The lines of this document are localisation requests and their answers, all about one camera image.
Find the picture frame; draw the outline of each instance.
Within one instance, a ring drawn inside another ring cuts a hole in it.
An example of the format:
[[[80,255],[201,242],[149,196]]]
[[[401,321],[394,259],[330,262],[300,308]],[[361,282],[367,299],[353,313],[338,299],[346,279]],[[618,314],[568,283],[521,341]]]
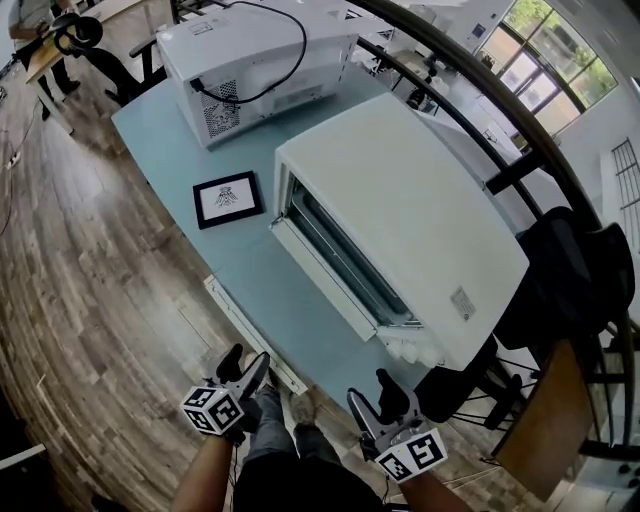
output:
[[[253,171],[194,185],[193,199],[200,229],[264,212]]]

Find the wooden floor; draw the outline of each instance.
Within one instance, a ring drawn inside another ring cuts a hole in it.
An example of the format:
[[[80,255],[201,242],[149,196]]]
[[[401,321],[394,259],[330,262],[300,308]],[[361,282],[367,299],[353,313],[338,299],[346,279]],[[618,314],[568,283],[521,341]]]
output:
[[[138,76],[126,53],[145,30],[136,11],[108,25],[102,44]],[[37,106],[20,163],[0,174],[0,226],[11,208],[0,238],[0,383],[29,436],[46,445],[69,509],[90,510],[99,492],[131,511],[167,510],[202,441],[177,405],[238,334],[202,286],[210,271],[115,134],[108,83],[82,60],[67,67],[82,81],[61,103],[76,132],[43,123]],[[35,98],[19,67],[3,85],[4,163]],[[315,394],[345,466],[384,494],[353,421]],[[504,470],[479,461],[495,436],[460,423],[441,431],[451,457],[437,474],[476,510],[542,510]]]

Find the shoe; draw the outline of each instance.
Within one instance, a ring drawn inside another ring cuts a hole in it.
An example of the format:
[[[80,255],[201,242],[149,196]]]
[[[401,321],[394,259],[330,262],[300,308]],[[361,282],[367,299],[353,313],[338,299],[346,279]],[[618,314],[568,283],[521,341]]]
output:
[[[65,94],[65,96],[66,96],[67,94],[71,94],[71,93],[72,93],[73,91],[75,91],[78,87],[80,87],[80,82],[79,82],[78,80],[71,80],[71,81],[69,82],[68,87],[67,87],[64,91],[62,91],[62,92],[63,92],[63,93]]]
[[[247,368],[249,368],[249,366],[251,366],[251,363],[253,363],[257,358],[258,358],[257,352],[251,352],[250,354],[247,354],[244,357],[244,361],[242,362],[242,371],[246,372]],[[265,384],[268,384],[273,389],[278,389],[275,382],[276,381],[274,379],[273,372],[271,371],[271,368],[269,368],[269,370],[267,371],[267,374],[264,376],[263,381],[258,386],[258,389],[262,388]]]
[[[316,424],[316,405],[309,393],[296,395],[291,393],[289,398],[291,417],[296,424],[314,426]]]

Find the person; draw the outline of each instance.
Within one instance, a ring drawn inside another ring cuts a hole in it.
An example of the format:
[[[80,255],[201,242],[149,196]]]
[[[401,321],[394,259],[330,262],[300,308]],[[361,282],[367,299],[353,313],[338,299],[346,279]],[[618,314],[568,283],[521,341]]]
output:
[[[235,485],[235,512],[384,510],[373,490],[342,466],[316,427],[315,407],[308,394],[291,399],[291,414],[297,423],[295,445],[284,425],[273,377],[266,379],[255,399],[262,416]],[[207,438],[180,482],[172,512],[222,512],[232,450],[232,442],[225,437]],[[429,473],[401,484],[400,489],[414,512],[471,511]]]
[[[14,40],[15,57],[25,69],[29,68],[34,52],[42,46],[42,36],[54,20],[53,12],[60,14],[62,9],[69,7],[69,0],[58,0],[57,5],[52,5],[51,0],[14,0],[9,12],[9,37]],[[63,94],[67,95],[80,86],[80,82],[69,78],[64,60],[54,64],[51,71]],[[38,83],[53,101],[47,78],[43,75]],[[49,109],[43,106],[42,119],[46,120],[49,114]]]

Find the wooden desk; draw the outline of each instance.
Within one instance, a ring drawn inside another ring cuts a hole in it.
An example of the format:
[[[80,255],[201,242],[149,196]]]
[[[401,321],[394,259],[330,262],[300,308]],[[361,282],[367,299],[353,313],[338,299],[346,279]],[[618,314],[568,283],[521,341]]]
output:
[[[108,21],[129,12],[131,9],[143,6],[149,32],[152,35],[154,28],[151,24],[149,6],[146,5],[146,2],[147,0],[104,0],[98,5],[87,10],[82,15],[91,16],[99,20],[102,24],[105,24]],[[38,83],[38,78],[44,75],[49,69],[51,69],[51,66],[56,62],[59,62],[62,58],[63,55],[53,43],[53,35],[48,36],[44,40],[42,47],[40,47],[31,57],[29,68],[27,69],[26,83],[35,89],[38,98],[40,98],[42,103],[51,111],[51,114],[62,125],[67,133],[72,133],[73,127],[67,122],[60,110],[58,110]]]
[[[526,409],[494,450],[494,457],[546,501],[575,461],[593,425],[589,396],[568,341],[555,347]]]

